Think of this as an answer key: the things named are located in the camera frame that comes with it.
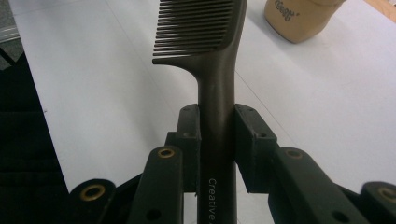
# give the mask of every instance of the cup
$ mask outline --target cup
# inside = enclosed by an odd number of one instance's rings
[[[324,29],[345,0],[267,0],[264,17],[285,39],[300,43]]]

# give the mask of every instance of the comb teeth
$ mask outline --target comb teeth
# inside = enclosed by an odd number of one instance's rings
[[[154,56],[213,51],[227,32],[233,10],[228,0],[161,0]]]

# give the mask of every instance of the metal screw hole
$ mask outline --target metal screw hole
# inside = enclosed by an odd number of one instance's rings
[[[379,194],[391,203],[396,203],[396,190],[392,190],[389,188],[380,188],[378,189]]]
[[[301,152],[292,149],[286,150],[286,155],[296,160],[299,160],[303,157],[303,154],[301,154]]]
[[[105,194],[105,191],[106,189],[103,185],[89,185],[79,194],[79,198],[85,202],[95,201],[102,197],[102,195]]]
[[[158,151],[158,156],[161,158],[170,158],[175,155],[175,151],[170,148],[163,148]]]

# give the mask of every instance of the black fabric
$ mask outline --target black fabric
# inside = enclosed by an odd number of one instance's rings
[[[0,223],[51,223],[68,192],[22,57],[0,71]]]

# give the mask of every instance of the dark gray comb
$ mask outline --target dark gray comb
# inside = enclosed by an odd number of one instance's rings
[[[160,3],[153,63],[186,69],[198,81],[202,136],[198,223],[213,222],[213,216],[216,223],[236,223],[234,68],[246,4],[246,0]],[[213,201],[209,192],[215,182]]]

